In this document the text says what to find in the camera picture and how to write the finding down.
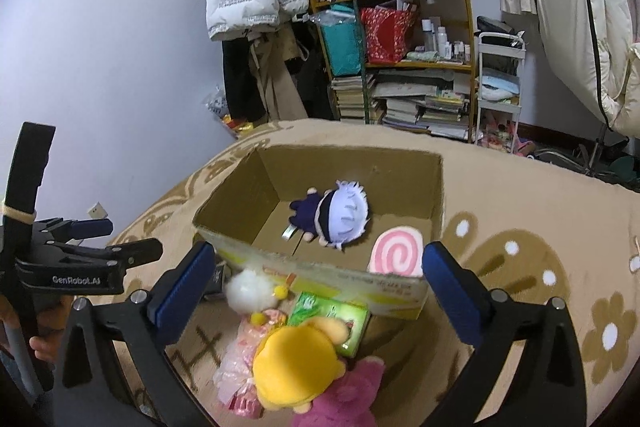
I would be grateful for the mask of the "person's left hand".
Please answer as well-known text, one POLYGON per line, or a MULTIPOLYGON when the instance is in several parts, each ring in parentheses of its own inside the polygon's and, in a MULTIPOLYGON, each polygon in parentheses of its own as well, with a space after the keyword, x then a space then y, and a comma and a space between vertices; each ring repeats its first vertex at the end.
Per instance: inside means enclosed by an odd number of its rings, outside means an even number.
MULTIPOLYGON (((29 346, 35 357, 43 362, 54 363, 58 357, 64 329, 70 311, 72 311, 72 296, 58 296, 55 304, 42 309, 37 315, 39 334, 29 339, 29 346)), ((0 299, 1 314, 1 349, 11 353, 9 340, 6 339, 6 329, 16 329, 20 325, 17 314, 6 297, 0 299)))

